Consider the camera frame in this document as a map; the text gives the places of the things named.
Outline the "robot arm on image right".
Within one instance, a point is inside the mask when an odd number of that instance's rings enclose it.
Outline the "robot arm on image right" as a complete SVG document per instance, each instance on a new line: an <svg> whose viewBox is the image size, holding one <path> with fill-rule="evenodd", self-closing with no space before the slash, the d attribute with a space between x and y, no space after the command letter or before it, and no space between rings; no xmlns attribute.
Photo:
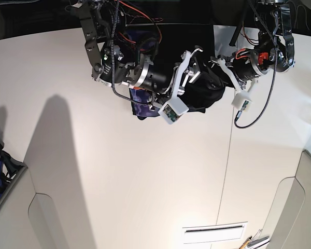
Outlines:
<svg viewBox="0 0 311 249"><path fill-rule="evenodd" d="M224 59L239 87L270 69L281 73L294 66L289 5L284 1L246 1L245 8L253 12L258 40L251 43L252 48L242 48Z"/></svg>

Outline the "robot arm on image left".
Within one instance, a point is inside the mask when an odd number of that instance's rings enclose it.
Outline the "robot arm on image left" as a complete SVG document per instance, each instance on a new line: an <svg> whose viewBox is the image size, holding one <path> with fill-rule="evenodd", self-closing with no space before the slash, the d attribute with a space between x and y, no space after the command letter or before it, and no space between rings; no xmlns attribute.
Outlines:
<svg viewBox="0 0 311 249"><path fill-rule="evenodd" d="M227 83L211 64L211 25L164 24L126 1L70 1L94 80L130 102L139 119L204 113Z"/></svg>

